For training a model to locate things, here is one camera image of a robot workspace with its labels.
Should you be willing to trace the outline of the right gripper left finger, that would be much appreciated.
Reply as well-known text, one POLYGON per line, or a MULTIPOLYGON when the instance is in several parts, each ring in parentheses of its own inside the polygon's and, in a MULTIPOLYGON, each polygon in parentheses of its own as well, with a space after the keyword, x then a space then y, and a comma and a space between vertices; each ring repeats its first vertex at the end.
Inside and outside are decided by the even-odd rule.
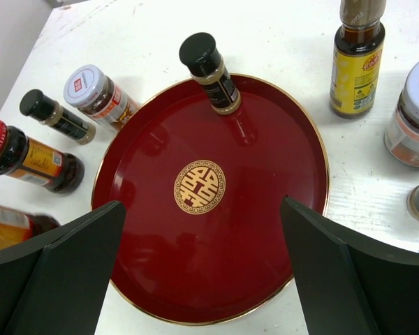
POLYGON ((0 250, 0 334, 93 334, 125 217, 112 201, 0 250))

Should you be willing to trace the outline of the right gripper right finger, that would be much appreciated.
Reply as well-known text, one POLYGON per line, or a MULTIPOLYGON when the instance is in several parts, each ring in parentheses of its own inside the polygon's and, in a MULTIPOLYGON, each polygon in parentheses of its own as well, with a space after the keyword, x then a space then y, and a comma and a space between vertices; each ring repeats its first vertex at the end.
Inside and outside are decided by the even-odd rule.
POLYGON ((284 197, 281 224, 310 334, 419 334, 419 251, 284 197))

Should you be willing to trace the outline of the yellow label oil bottle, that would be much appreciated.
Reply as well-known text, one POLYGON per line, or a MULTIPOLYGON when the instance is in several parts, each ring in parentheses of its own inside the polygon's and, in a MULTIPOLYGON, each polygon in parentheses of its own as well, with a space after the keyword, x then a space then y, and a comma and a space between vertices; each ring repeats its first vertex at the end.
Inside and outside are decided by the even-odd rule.
POLYGON ((354 119, 373 107, 381 65, 385 0, 341 2, 341 26, 334 38, 330 106, 340 117, 354 119))

